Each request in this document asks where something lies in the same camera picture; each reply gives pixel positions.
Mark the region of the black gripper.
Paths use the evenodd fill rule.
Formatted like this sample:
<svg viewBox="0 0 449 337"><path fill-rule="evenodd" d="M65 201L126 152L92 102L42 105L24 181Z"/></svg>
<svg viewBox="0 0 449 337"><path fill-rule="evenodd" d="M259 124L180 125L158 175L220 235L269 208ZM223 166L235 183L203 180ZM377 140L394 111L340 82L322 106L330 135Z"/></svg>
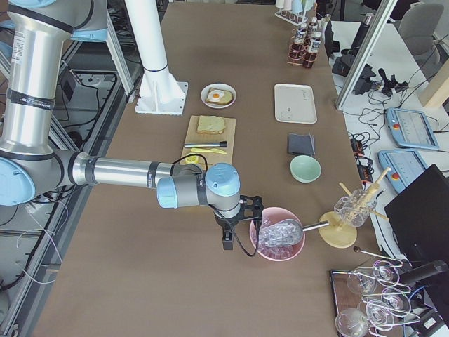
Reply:
<svg viewBox="0 0 449 337"><path fill-rule="evenodd" d="M219 210L213 206L213 212L217 224L222 228L222 247L224 250L232 250L234 247L234 237L232 227L239 222L252 220L255 227L262 224L263 204L260 196L249 197L241 195L238 204L231 211Z"/></svg>

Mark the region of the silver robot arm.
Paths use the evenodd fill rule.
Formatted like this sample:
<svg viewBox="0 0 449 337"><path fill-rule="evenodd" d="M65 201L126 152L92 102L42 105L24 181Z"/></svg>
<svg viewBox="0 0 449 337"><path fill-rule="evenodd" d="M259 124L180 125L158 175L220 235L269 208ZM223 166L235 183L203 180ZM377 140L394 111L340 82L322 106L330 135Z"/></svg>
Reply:
<svg viewBox="0 0 449 337"><path fill-rule="evenodd" d="M105 41L105 1L10 1L15 24L11 73L1 134L1 204L16 206L65 185L126 185L156 190L160 206L209 206L222 228L224 249L239 238L235 227L262 224L260 197L240 193L230 164L199 167L157 161L94 157L48 144L62 47L66 40Z"/></svg>

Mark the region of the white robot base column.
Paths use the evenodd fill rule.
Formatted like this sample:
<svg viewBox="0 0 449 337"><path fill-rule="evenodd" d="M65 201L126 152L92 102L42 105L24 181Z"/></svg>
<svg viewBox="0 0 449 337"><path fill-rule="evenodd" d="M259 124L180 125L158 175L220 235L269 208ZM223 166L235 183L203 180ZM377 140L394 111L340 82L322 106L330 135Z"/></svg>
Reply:
<svg viewBox="0 0 449 337"><path fill-rule="evenodd" d="M180 116L188 83L170 73L156 2L128 0L126 8L144 70L135 111Z"/></svg>

